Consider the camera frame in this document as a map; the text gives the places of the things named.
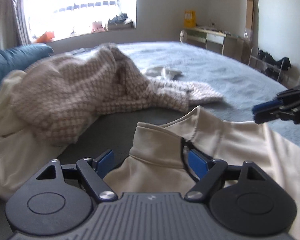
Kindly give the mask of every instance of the dark teal cushion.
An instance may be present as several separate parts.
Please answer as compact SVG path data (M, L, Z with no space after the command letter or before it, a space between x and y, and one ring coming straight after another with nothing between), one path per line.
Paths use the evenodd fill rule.
M12 70L25 70L32 63L53 53L46 44L31 44L13 49L0 50L0 82Z

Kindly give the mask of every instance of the desk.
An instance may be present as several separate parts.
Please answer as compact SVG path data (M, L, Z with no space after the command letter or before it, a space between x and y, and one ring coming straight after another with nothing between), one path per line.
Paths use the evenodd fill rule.
M222 32L215 32L201 28L184 28L186 37L182 42L219 53L221 55L241 61L243 40Z

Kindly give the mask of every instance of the yellow box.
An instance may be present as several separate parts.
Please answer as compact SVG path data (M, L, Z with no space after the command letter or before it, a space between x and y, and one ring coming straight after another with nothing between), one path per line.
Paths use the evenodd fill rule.
M185 27L195 27L195 11L185 11Z

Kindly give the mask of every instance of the gray bed sheet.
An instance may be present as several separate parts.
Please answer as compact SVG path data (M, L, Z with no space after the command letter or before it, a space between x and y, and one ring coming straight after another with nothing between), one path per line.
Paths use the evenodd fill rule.
M207 82L224 95L224 101L204 105L205 109L222 120L251 121L254 105L272 100L277 92L286 88L263 74L233 59L179 42L135 43L119 45L138 68L167 66L181 70L177 77L182 81ZM71 52L81 58L89 58L93 49ZM113 149L116 163L124 160L133 143L138 122L164 124L184 114L160 108L150 108L133 113L101 116L59 156L61 163L75 163L83 157L97 157L106 149ZM292 122L273 121L269 126L300 147L300 125ZM0 204L0 240L12 232L4 216L4 204Z

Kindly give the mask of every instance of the white wall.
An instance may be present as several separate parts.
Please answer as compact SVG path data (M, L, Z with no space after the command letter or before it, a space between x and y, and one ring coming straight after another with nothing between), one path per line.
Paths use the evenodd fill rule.
M55 53L89 48L104 42L177 41L184 10L195 10L197 23L205 24L208 0L137 0L137 29L92 33L54 41Z
M246 0L208 0L217 27L244 34ZM289 57L300 70L300 0L259 0L259 47L279 60Z

